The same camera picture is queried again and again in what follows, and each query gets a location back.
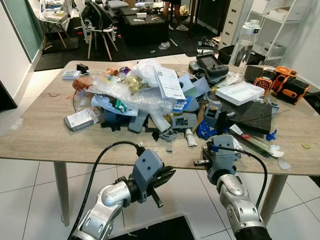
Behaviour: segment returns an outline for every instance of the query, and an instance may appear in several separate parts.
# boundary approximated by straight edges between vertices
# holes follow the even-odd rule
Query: blue plastic part
[[[211,150],[214,152],[218,152],[219,151],[219,147],[216,145],[212,145]]]
[[[267,141],[271,141],[272,139],[273,139],[273,140],[276,140],[276,137],[275,137],[276,133],[277,133],[277,129],[274,130],[273,133],[269,133],[267,136],[265,136],[265,139],[266,139]]]
[[[211,136],[217,135],[218,131],[216,129],[210,130],[210,126],[206,121],[202,121],[196,131],[199,138],[207,140]]]

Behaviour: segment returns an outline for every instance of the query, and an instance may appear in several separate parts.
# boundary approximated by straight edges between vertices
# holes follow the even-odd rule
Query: white wall
[[[291,39],[282,65],[297,70],[303,80],[320,89],[320,3],[310,2],[306,19]]]
[[[14,99],[31,64],[2,4],[0,4],[0,23],[0,80],[10,96]]]

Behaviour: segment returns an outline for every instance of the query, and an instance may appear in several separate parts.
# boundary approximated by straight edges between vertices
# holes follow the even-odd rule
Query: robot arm
[[[99,191],[94,207],[84,216],[71,240],[108,239],[122,208],[136,201],[143,203],[149,196],[161,208],[163,203],[155,188],[165,184],[175,171],[171,166],[164,166],[156,152],[145,150],[135,162],[128,180],[122,176]]]
[[[196,166],[204,165],[208,180],[216,185],[219,199],[224,206],[237,240],[271,240],[256,205],[250,200],[249,192],[234,174],[234,151],[219,150],[216,146],[233,148],[231,135],[213,137],[203,150],[206,160],[196,161]]]

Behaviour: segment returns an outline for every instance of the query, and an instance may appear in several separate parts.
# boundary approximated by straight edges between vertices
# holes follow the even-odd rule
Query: bubble wrap
[[[139,109],[157,116],[171,113],[177,102],[174,99],[162,98],[158,87],[131,95],[128,85],[124,83],[106,83],[98,76],[94,78],[93,85],[89,87],[88,92],[112,96],[119,99],[130,109]]]

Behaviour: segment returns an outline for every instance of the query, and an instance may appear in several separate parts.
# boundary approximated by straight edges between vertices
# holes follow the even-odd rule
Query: wooden table
[[[91,71],[105,71],[107,67],[119,69],[123,66],[132,67],[131,62],[94,62],[71,61],[41,93],[34,103],[22,115],[23,124],[17,130],[9,130],[0,138],[0,158],[36,161],[51,161],[54,163],[56,184],[60,198],[63,219],[69,224],[69,193],[66,163],[94,163],[100,152],[109,144],[117,141],[143,142],[146,148],[157,151],[166,166],[182,169],[203,169],[194,167],[193,162],[202,155],[203,139],[195,137],[196,148],[189,148],[183,134],[180,133],[173,142],[153,139],[151,132],[139,134],[127,131],[112,132],[110,128],[100,128],[95,124],[71,132],[64,124],[63,118],[74,113],[72,99],[66,97],[74,92],[72,81],[62,80],[65,70],[76,69],[76,64],[83,63]],[[187,70],[187,65],[163,64],[172,69]],[[268,173],[273,174],[266,198],[261,210],[261,216],[267,223],[275,209],[288,175],[320,175],[320,116],[304,100],[294,106],[281,100],[275,100],[279,111],[289,110],[272,120],[271,129],[277,129],[276,140],[272,143],[280,145],[284,151],[281,158],[291,165],[288,170],[280,168],[275,158],[265,158],[250,148],[244,148],[259,156],[265,163]],[[309,149],[302,147],[308,144]],[[137,159],[134,147],[121,145],[110,149],[100,164],[133,165]],[[263,173],[261,165],[248,156],[243,156],[234,162],[238,172]]]

